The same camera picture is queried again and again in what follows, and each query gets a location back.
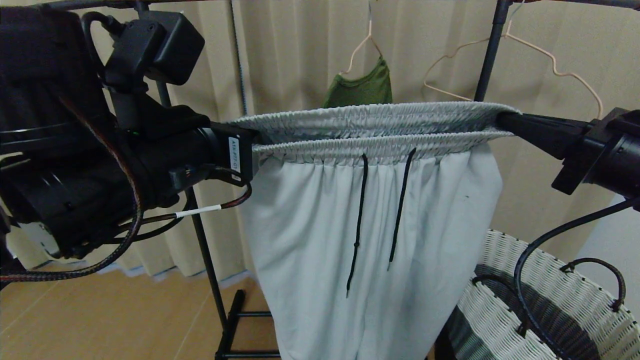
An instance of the clothes hanger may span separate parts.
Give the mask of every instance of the clothes hanger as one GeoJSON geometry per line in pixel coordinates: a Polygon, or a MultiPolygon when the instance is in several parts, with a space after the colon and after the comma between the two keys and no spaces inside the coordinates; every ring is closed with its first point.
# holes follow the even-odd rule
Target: clothes hanger
{"type": "Polygon", "coordinates": [[[351,54],[351,60],[349,61],[349,68],[347,70],[340,71],[340,75],[349,74],[351,72],[351,70],[353,69],[353,59],[355,58],[356,53],[358,52],[358,50],[360,50],[364,46],[364,44],[367,42],[367,40],[371,40],[371,42],[373,43],[373,46],[376,47],[376,50],[378,51],[378,54],[380,54],[380,56],[382,56],[382,51],[380,51],[380,47],[378,47],[376,41],[373,39],[373,36],[371,35],[372,23],[373,23],[373,21],[371,20],[371,2],[369,1],[369,34],[367,35],[367,37],[364,38],[364,40],[362,40],[360,45],[358,45],[358,47],[356,47],[356,49],[353,51],[353,54],[351,54]]]}
{"type": "MultiPolygon", "coordinates": [[[[582,78],[582,76],[580,76],[580,75],[578,75],[578,74],[576,74],[576,73],[574,73],[574,72],[559,72],[559,71],[557,70],[557,60],[556,60],[556,57],[555,57],[552,53],[550,53],[550,52],[548,52],[548,51],[546,51],[546,50],[542,49],[542,48],[541,48],[541,47],[539,47],[539,46],[536,46],[536,45],[534,45],[534,44],[532,44],[532,43],[530,43],[530,42],[528,42],[528,41],[526,41],[526,40],[523,40],[523,39],[521,39],[521,38],[519,38],[519,37],[516,37],[516,36],[514,36],[514,35],[512,35],[512,34],[511,34],[511,25],[512,25],[512,23],[513,23],[513,16],[515,15],[515,13],[516,13],[516,12],[518,12],[518,10],[522,7],[522,5],[523,5],[524,3],[525,3],[525,0],[522,0],[522,2],[520,3],[520,5],[518,6],[518,8],[516,8],[516,10],[514,10],[514,11],[513,11],[513,13],[511,14],[511,16],[509,17],[509,21],[508,21],[508,23],[507,23],[507,30],[505,31],[505,33],[504,33],[504,34],[502,34],[502,36],[501,36],[501,37],[512,39],[512,40],[514,40],[514,41],[516,41],[516,42],[519,42],[519,43],[521,43],[521,44],[523,44],[523,45],[526,45],[527,47],[530,47],[531,49],[534,49],[534,50],[536,50],[536,51],[538,51],[538,52],[540,52],[540,53],[543,53],[544,55],[548,56],[548,57],[551,59],[552,70],[553,70],[553,73],[554,73],[554,75],[555,75],[555,76],[558,76],[558,77],[571,76],[571,77],[575,78],[576,80],[580,81],[580,83],[582,83],[582,84],[584,85],[584,87],[585,87],[585,88],[587,88],[587,90],[589,90],[589,92],[591,93],[591,95],[593,95],[593,97],[594,97],[595,101],[598,103],[598,117],[597,117],[597,119],[602,119],[602,113],[603,113],[603,107],[604,107],[604,106],[602,105],[602,100],[601,100],[600,96],[598,96],[598,94],[595,92],[595,90],[591,87],[591,85],[589,85],[589,84],[588,84],[588,83],[587,83],[587,82],[582,78]]],[[[435,87],[435,86],[431,86],[431,85],[427,84],[427,77],[429,76],[429,72],[431,71],[431,69],[433,69],[433,68],[435,67],[435,65],[436,65],[437,63],[439,63],[442,59],[444,59],[444,58],[453,59],[453,58],[457,55],[458,51],[459,51],[460,49],[462,49],[463,47],[470,46],[470,45],[474,45],[474,44],[479,44],[479,43],[481,43],[481,42],[485,42],[485,41],[489,41],[489,38],[485,38],[485,39],[477,40],[477,41],[473,41],[473,42],[468,42],[468,43],[466,43],[466,44],[463,44],[463,45],[458,46],[458,47],[456,48],[456,50],[453,52],[453,55],[446,55],[446,54],[445,54],[445,55],[441,56],[439,59],[437,59],[437,60],[436,60],[436,62],[434,62],[434,63],[432,64],[432,66],[430,66],[430,67],[429,67],[429,69],[427,70],[426,74],[424,75],[424,86],[426,86],[426,87],[428,87],[428,88],[430,88],[430,89],[432,89],[432,90],[435,90],[435,91],[437,91],[437,92],[441,92],[441,93],[443,93],[443,94],[447,94],[447,95],[449,95],[449,96],[453,96],[453,97],[455,97],[455,98],[458,98],[458,99],[461,99],[461,100],[464,100],[464,101],[472,101],[472,99],[469,99],[468,97],[464,97],[464,96],[456,95],[456,94],[454,94],[454,93],[450,93],[450,92],[448,92],[448,91],[445,91],[445,90],[439,89],[439,88],[437,88],[437,87],[435,87]]]]}

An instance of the basket handle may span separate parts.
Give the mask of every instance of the basket handle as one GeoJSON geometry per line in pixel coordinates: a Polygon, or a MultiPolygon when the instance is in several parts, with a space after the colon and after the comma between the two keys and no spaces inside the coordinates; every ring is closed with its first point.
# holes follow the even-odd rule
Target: basket handle
{"type": "Polygon", "coordinates": [[[600,264],[608,268],[609,270],[611,270],[611,272],[616,276],[616,279],[618,280],[618,298],[614,300],[614,302],[610,306],[613,311],[618,312],[620,310],[620,306],[625,303],[625,297],[627,296],[627,285],[625,285],[625,278],[622,276],[622,273],[620,272],[620,270],[618,270],[615,266],[601,259],[581,258],[581,259],[573,260],[567,265],[562,266],[560,268],[560,271],[565,273],[573,272],[573,270],[575,269],[575,266],[582,263],[600,264]]]}
{"type": "MultiPolygon", "coordinates": [[[[483,280],[493,280],[493,281],[499,282],[502,285],[504,285],[507,288],[507,290],[509,290],[509,292],[511,292],[514,296],[517,296],[516,291],[511,287],[511,284],[509,283],[509,281],[507,281],[507,279],[499,277],[498,275],[493,275],[493,274],[478,275],[475,278],[473,278],[471,282],[473,283],[473,285],[476,285],[478,281],[483,281],[483,280]]],[[[514,314],[516,314],[518,319],[520,319],[521,321],[521,324],[516,329],[516,332],[524,338],[525,335],[527,334],[527,330],[531,328],[531,325],[529,324],[529,319],[525,317],[523,320],[518,316],[517,313],[514,312],[514,314]]]]}

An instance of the gray stripe on basket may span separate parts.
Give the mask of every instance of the gray stripe on basket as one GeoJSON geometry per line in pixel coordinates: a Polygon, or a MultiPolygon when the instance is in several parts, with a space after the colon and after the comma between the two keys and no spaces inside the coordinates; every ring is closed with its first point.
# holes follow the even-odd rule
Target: gray stripe on basket
{"type": "Polygon", "coordinates": [[[458,306],[453,309],[445,324],[445,329],[449,335],[451,346],[456,351],[457,359],[496,360],[482,338],[473,332],[465,314],[458,306]]]}
{"type": "MultiPolygon", "coordinates": [[[[476,265],[476,275],[485,274],[497,275],[513,282],[512,274],[488,265],[476,265]]],[[[483,284],[502,299],[519,318],[526,318],[518,299],[505,289],[504,285],[495,281],[486,281],[483,284]]],[[[542,328],[564,349],[567,355],[572,359],[600,359],[596,343],[575,319],[526,283],[523,283],[523,294],[542,328]]]]}

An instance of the drawstring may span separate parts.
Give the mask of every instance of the drawstring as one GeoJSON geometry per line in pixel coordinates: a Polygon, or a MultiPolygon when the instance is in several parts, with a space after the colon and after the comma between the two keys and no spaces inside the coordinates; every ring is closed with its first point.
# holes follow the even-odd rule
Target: drawstring
{"type": "Polygon", "coordinates": [[[400,204],[398,204],[398,214],[396,215],[396,228],[394,229],[394,241],[391,243],[391,254],[389,255],[389,265],[387,265],[387,271],[391,267],[391,262],[394,260],[394,254],[396,253],[396,243],[398,240],[398,231],[400,230],[400,218],[402,216],[402,205],[404,203],[404,194],[406,193],[406,182],[409,179],[409,167],[411,166],[411,160],[415,151],[413,148],[409,153],[409,157],[406,159],[406,165],[404,166],[404,178],[402,180],[402,190],[400,191],[400,204]]]}
{"type": "Polygon", "coordinates": [[[356,227],[356,242],[353,243],[353,259],[351,260],[351,271],[347,280],[347,298],[349,297],[349,288],[351,287],[351,279],[353,278],[353,270],[356,267],[356,257],[358,256],[358,247],[360,246],[360,225],[362,223],[362,208],[364,205],[364,189],[367,185],[367,175],[369,173],[369,160],[365,154],[362,154],[364,161],[364,170],[362,173],[362,187],[360,190],[360,209],[358,210],[358,225],[356,227]]]}

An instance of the brown floor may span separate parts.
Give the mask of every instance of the brown floor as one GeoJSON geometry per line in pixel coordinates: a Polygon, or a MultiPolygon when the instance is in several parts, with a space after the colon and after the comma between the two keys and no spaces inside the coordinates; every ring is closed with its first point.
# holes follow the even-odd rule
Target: brown floor
{"type": "MultiPolygon", "coordinates": [[[[244,310],[266,310],[245,279],[244,310]]],[[[0,291],[2,360],[213,359],[221,336],[207,278],[169,272],[160,282],[119,271],[59,282],[13,283],[0,291]]],[[[234,349],[276,349],[273,321],[240,321],[234,349]]]]}

